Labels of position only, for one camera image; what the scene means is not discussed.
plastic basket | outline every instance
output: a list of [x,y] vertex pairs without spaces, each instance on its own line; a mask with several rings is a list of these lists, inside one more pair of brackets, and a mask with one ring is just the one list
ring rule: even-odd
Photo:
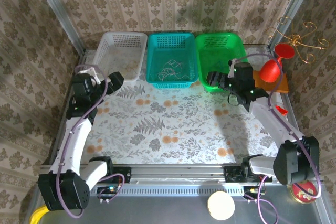
[[202,34],[196,38],[198,75],[208,92],[223,91],[207,84],[206,77],[211,71],[229,73],[229,60],[246,56],[244,45],[238,35],[232,33]]
[[149,36],[147,51],[146,80],[156,88],[188,88],[197,80],[193,34],[152,34]]
[[124,82],[139,78],[145,54],[147,35],[133,32],[108,32],[99,43],[93,64],[97,64],[106,76],[120,72]]

wire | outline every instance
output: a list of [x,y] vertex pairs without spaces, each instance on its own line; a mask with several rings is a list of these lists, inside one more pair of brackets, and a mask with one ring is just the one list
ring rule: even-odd
[[[116,176],[120,176],[120,177],[122,178],[122,184],[121,184],[120,188],[118,188],[118,190],[117,190],[117,192],[115,193],[115,195],[113,195],[113,196],[109,199],[109,201],[113,200],[113,199],[119,194],[119,192],[121,191],[122,187],[123,187],[124,184],[125,184],[125,176],[124,176],[123,174],[121,174],[121,173],[115,173],[115,174],[106,176],[106,177],[104,177],[104,178],[101,178],[101,179],[98,181],[98,182],[102,182],[102,181],[104,181],[104,180],[106,180],[106,179],[113,178],[113,177],[116,177]],[[98,195],[98,198],[99,198],[99,199],[100,199],[100,196],[102,195],[102,192],[103,192],[103,191],[104,191],[104,190],[102,190],[102,191],[99,192],[99,195]]]
[[103,194],[103,192],[104,191],[111,191],[109,188],[103,188],[103,189],[101,189],[100,191],[99,191],[99,194],[98,194],[98,199],[100,199],[101,198],[101,195]]
[[[257,200],[256,200],[255,198],[251,197],[251,196],[248,195],[248,194],[244,194],[244,196],[243,196],[243,199],[246,200],[246,198],[244,198],[244,197],[249,198],[251,201],[253,201],[253,202],[255,202],[255,203],[257,202]],[[260,201],[263,201],[263,202],[268,203],[267,200],[264,200],[264,199],[260,199]],[[276,214],[276,213],[274,213],[274,212],[268,210],[268,209],[265,208],[264,206],[260,206],[260,207],[261,207],[262,210],[268,212],[270,215],[273,215],[273,216],[274,216],[274,215]],[[281,220],[281,223],[291,224],[291,222],[289,222],[288,220],[284,219],[283,217],[281,217],[281,216],[278,216],[278,217],[279,217],[279,220]]]
[[87,112],[85,112],[84,115],[81,116],[81,118],[77,121],[77,123],[75,123],[75,125],[70,130],[69,135],[67,137],[67,140],[64,144],[63,152],[62,152],[62,155],[61,155],[61,159],[60,159],[57,174],[56,174],[56,193],[57,193],[58,200],[59,200],[60,204],[62,205],[64,211],[70,217],[73,217],[75,219],[79,219],[80,217],[82,217],[83,209],[81,209],[79,215],[74,215],[72,212],[70,212],[69,208],[67,207],[67,205],[64,202],[64,199],[63,199],[63,196],[62,196],[62,193],[61,193],[60,174],[61,174],[62,167],[64,166],[64,159],[65,159],[67,149],[69,147],[69,143],[70,143],[72,135],[74,134],[76,128],[81,124],[81,122],[88,116],[88,114],[90,114],[91,111],[94,110],[100,104],[100,102],[104,99],[104,97],[106,95],[106,92],[107,92],[107,83],[108,83],[105,74],[103,73],[103,71],[100,70],[100,68],[97,65],[91,65],[91,64],[77,65],[77,66],[75,66],[75,73],[77,73],[76,72],[77,69],[82,68],[82,67],[93,67],[96,71],[100,72],[102,74],[102,76],[104,77],[105,87],[104,87],[104,92],[103,92],[102,96],[100,97],[100,99]]
[[267,56],[269,59],[273,60],[279,67],[280,69],[280,81],[277,83],[277,85],[273,88],[273,90],[271,91],[269,97],[268,97],[268,106],[270,108],[270,111],[272,112],[272,114],[275,116],[276,119],[278,119],[278,121],[286,128],[286,130],[289,132],[289,134],[291,134],[297,141],[298,145],[300,146],[302,152],[304,153],[304,155],[306,156],[313,172],[314,172],[314,175],[315,175],[315,178],[316,178],[316,181],[317,181],[317,193],[316,195],[306,191],[304,188],[302,188],[300,185],[298,185],[297,183],[294,183],[294,185],[296,187],[298,187],[302,192],[304,192],[305,194],[309,195],[310,197],[312,198],[319,198],[322,194],[322,183],[321,183],[321,178],[320,178],[320,174],[317,170],[317,167],[316,165],[314,164],[314,161],[312,160],[312,158],[310,157],[309,153],[307,152],[304,144],[302,144],[302,142],[300,141],[299,137],[294,133],[292,132],[291,128],[287,125],[287,123],[284,121],[284,119],[282,117],[280,117],[277,112],[274,110],[272,104],[271,104],[271,97],[273,95],[273,93],[278,89],[279,85],[281,84],[282,82],[282,79],[283,79],[283,75],[284,75],[284,72],[282,70],[282,66],[281,64],[275,60],[275,59],[272,59],[270,55],[268,54],[262,54],[262,53],[255,53],[255,54],[250,54],[246,57],[243,57],[243,58],[240,58],[238,59],[238,61],[241,61],[245,58],[248,58],[248,57],[251,57],[251,56],[257,56],[257,55],[260,55],[260,56]]
[[260,218],[261,218],[261,220],[263,221],[263,223],[264,223],[264,224],[268,224],[268,223],[265,221],[265,219],[264,219],[263,213],[261,212],[260,202],[261,202],[261,201],[264,201],[264,202],[266,202],[267,204],[269,204],[269,205],[274,209],[274,211],[275,211],[275,213],[276,213],[276,220],[275,220],[274,224],[277,224],[278,221],[279,221],[279,213],[278,213],[278,210],[276,209],[276,207],[275,207],[270,201],[265,200],[265,199],[261,199],[261,198],[260,198],[260,197],[261,197],[261,188],[262,188],[262,186],[263,186],[262,184],[265,182],[266,178],[267,178],[267,176],[264,176],[264,177],[263,177],[263,179],[262,179],[261,182],[260,182],[259,188],[258,188],[258,195],[257,195],[258,211],[259,211],[259,215],[260,215]]
[[186,74],[182,77],[178,77],[178,74],[182,73],[182,63],[181,62],[177,62],[175,60],[170,60],[168,62],[166,62],[163,65],[163,69],[160,73],[158,73],[158,78],[161,81],[164,81],[165,78],[169,77],[169,76],[175,76],[176,79],[180,80],[184,77],[189,78],[189,76],[187,76]]
[[264,183],[264,190],[265,190],[264,194],[266,194],[266,184],[265,183]]

string in basket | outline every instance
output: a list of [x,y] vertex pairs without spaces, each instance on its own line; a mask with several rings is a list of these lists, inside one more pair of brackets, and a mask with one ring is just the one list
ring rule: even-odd
[[175,78],[177,78],[179,80],[184,78],[184,77],[189,78],[189,76],[187,76],[186,74],[183,75],[182,77],[178,77],[177,75],[181,74],[181,72],[182,72],[182,63],[177,62],[176,60],[170,60],[163,65],[162,71],[160,73],[158,73],[157,75],[158,75],[159,80],[161,80],[161,81],[163,81],[168,76],[175,76]]

small red object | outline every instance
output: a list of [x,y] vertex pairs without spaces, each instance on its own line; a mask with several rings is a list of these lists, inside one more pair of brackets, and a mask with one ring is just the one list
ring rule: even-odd
[[[278,56],[277,61],[282,67],[281,60],[293,58],[295,50],[289,44],[279,43],[275,46],[275,53]],[[278,64],[274,60],[269,60],[263,65],[259,72],[259,76],[264,82],[272,83],[279,78],[280,73],[281,71]]]
[[276,108],[278,109],[278,111],[281,113],[281,115],[287,115],[288,110],[285,110],[284,108],[280,107],[280,106],[276,106]]
[[[307,192],[316,195],[317,190],[315,185],[310,182],[309,180],[305,180],[301,183],[298,183],[304,190]],[[312,198],[311,196],[305,194],[302,190],[300,190],[296,185],[290,185],[289,190],[291,192],[291,195],[294,197],[294,199],[297,202],[300,202],[302,204],[309,204],[316,200],[316,198]]]

yellow cable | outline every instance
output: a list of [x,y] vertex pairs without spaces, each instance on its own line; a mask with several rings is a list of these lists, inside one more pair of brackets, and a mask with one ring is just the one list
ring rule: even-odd
[[42,218],[43,215],[45,215],[47,212],[49,212],[49,209],[47,206],[43,206],[40,208],[37,208],[33,214],[30,217],[29,223],[30,224],[38,224],[39,220]]

